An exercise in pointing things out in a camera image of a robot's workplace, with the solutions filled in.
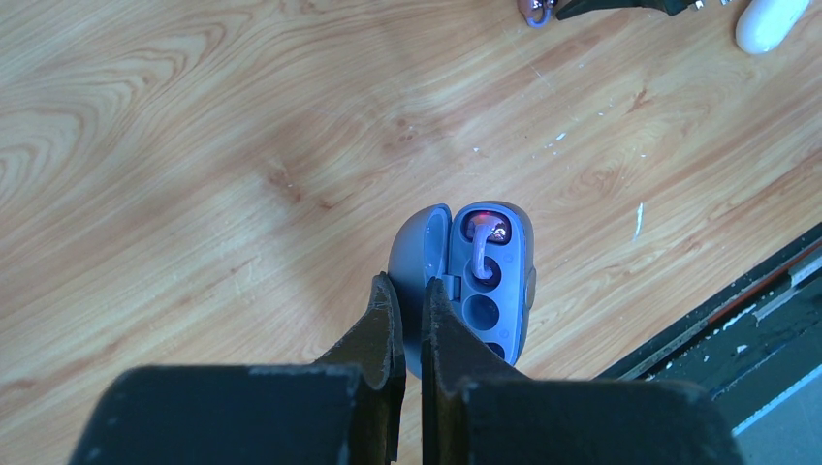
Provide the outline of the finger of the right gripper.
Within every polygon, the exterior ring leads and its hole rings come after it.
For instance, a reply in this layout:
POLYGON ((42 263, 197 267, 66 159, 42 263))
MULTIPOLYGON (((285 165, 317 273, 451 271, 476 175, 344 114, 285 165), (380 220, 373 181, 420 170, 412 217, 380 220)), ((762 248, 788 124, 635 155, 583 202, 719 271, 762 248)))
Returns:
POLYGON ((573 0, 560 7, 555 17, 565 20, 595 11, 620 9, 652 9, 675 16, 697 4, 696 0, 573 0))

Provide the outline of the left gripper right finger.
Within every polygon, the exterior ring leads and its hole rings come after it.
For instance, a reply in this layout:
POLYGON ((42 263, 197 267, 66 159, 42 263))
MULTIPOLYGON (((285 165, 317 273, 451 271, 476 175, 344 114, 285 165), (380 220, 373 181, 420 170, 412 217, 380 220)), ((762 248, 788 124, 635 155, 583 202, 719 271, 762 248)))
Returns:
POLYGON ((426 464, 740 464, 708 394, 681 381, 538 380, 504 362, 428 282, 422 330, 426 464))

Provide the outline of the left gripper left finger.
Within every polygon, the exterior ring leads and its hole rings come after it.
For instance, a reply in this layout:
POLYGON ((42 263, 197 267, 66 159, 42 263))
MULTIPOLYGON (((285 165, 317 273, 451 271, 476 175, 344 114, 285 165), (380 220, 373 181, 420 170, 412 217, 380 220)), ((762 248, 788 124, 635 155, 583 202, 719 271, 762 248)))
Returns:
POLYGON ((307 364, 144 365, 105 390, 73 464, 389 464, 406 386, 399 305, 376 275, 363 316, 307 364))

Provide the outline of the purple earbud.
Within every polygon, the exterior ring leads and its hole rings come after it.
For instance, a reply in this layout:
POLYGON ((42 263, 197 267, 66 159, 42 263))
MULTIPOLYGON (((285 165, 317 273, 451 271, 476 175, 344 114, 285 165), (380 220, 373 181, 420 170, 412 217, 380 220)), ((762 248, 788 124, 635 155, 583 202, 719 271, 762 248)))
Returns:
POLYGON ((505 245, 511 237, 509 220, 501 213, 479 211, 472 213, 464 230, 465 236, 472 244, 471 272, 479 280, 488 281, 494 273, 485 265, 487 249, 492 245, 505 245))
POLYGON ((527 26, 539 29, 549 23, 553 17, 556 0, 517 0, 518 11, 527 26))

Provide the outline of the blue-grey earbud case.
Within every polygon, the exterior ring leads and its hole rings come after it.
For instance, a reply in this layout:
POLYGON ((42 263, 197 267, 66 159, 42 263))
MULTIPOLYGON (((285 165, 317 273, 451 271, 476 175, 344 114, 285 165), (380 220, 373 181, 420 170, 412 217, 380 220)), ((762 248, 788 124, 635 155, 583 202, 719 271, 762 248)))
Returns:
POLYGON ((415 377, 422 375, 423 299, 433 278, 443 281, 457 317, 493 352, 509 364, 521 356, 537 280, 533 226, 523 209, 504 201, 474 202, 458 213, 444 203, 424 208, 395 235, 388 276, 400 306, 406 366, 415 377), (473 276, 464 233, 479 211, 501 213, 511 226, 507 244, 488 246, 485 265, 494 273, 488 281, 473 276))

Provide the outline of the white earbud charging case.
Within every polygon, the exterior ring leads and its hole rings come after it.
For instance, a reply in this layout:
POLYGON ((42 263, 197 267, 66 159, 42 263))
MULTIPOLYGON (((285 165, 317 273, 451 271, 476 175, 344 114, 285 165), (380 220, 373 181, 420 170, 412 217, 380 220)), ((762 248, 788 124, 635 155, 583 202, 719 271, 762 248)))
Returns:
POLYGON ((776 49, 811 5, 809 0, 752 0, 740 15, 736 44, 749 55, 776 49))

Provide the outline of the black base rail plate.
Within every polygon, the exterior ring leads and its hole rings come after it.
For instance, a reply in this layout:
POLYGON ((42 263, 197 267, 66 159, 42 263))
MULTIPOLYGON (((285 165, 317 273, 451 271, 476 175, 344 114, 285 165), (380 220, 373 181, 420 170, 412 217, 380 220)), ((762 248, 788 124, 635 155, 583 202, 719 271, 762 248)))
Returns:
POLYGON ((820 383, 821 227, 802 233, 600 376, 697 384, 736 436, 820 383))

